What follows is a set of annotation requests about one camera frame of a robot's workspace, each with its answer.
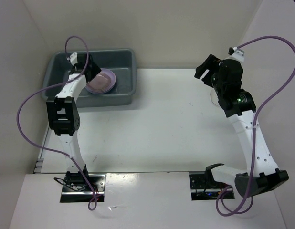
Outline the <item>clear bowl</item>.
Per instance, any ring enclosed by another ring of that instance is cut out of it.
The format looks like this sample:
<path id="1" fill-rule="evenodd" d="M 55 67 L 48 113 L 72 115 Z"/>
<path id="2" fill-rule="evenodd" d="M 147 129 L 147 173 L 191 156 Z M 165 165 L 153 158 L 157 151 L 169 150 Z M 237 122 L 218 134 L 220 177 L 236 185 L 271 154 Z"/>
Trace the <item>clear bowl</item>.
<path id="1" fill-rule="evenodd" d="M 218 103 L 218 97 L 214 89 L 211 89 L 210 91 L 210 100 L 216 107 L 220 107 Z"/>

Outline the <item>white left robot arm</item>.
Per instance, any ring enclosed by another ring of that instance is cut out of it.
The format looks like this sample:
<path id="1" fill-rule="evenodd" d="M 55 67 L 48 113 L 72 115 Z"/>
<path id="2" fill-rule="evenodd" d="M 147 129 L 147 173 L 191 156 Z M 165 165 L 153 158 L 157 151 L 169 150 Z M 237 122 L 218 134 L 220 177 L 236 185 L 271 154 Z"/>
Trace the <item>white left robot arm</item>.
<path id="1" fill-rule="evenodd" d="M 83 191 L 89 188 L 90 178 L 78 143 L 77 131 L 81 121 L 76 101 L 101 69 L 90 54 L 74 52 L 67 60 L 72 65 L 68 83 L 57 95 L 48 97 L 46 106 L 49 127 L 58 136 L 63 152 L 67 154 L 66 158 L 70 159 L 67 162 L 67 183 L 73 183 L 78 190 Z"/>

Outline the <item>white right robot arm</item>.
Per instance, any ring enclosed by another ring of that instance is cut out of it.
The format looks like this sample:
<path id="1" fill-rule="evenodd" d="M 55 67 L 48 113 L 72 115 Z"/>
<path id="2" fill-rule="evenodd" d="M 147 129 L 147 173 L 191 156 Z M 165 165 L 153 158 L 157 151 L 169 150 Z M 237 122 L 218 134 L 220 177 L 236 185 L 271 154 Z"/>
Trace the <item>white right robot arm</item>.
<path id="1" fill-rule="evenodd" d="M 242 75 L 238 59 L 221 60 L 211 54 L 196 68 L 194 77 L 214 89 L 219 106 L 239 138 L 246 161 L 245 170 L 223 163 L 207 166 L 204 182 L 208 187 L 219 183 L 232 185 L 241 197 L 253 197 L 281 186 L 289 180 L 289 175 L 279 168 L 266 145 L 253 97 L 242 88 Z"/>

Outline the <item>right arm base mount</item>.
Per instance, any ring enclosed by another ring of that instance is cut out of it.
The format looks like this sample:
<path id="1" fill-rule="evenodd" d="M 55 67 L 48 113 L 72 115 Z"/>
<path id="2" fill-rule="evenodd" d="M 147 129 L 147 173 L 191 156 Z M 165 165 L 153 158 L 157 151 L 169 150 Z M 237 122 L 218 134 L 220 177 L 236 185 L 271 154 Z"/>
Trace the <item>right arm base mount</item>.
<path id="1" fill-rule="evenodd" d="M 207 184 L 204 172 L 189 172 L 191 200 L 216 200 L 218 195 L 228 185 L 216 182 L 215 185 Z"/>

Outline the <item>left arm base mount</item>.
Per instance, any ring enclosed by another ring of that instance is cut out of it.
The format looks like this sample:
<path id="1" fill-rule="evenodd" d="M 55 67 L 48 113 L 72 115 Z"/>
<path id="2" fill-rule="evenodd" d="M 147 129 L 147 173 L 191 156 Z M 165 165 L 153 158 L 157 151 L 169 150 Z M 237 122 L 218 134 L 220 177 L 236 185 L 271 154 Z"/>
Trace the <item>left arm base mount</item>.
<path id="1" fill-rule="evenodd" d="M 93 192 L 80 174 L 74 178 L 67 175 L 65 178 L 55 177 L 54 180 L 62 186 L 61 203 L 88 203 L 93 197 Z M 104 202 L 106 174 L 89 174 L 88 180 L 96 191 L 97 202 Z"/>

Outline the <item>purple plastic plate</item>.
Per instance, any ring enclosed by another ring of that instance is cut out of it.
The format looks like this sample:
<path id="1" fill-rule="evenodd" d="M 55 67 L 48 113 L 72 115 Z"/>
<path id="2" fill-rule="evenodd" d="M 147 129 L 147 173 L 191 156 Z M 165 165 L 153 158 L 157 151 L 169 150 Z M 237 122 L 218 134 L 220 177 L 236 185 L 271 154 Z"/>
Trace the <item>purple plastic plate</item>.
<path id="1" fill-rule="evenodd" d="M 109 69 L 101 68 L 101 72 L 87 84 L 86 90 L 92 94 L 105 94 L 116 84 L 116 75 Z"/>

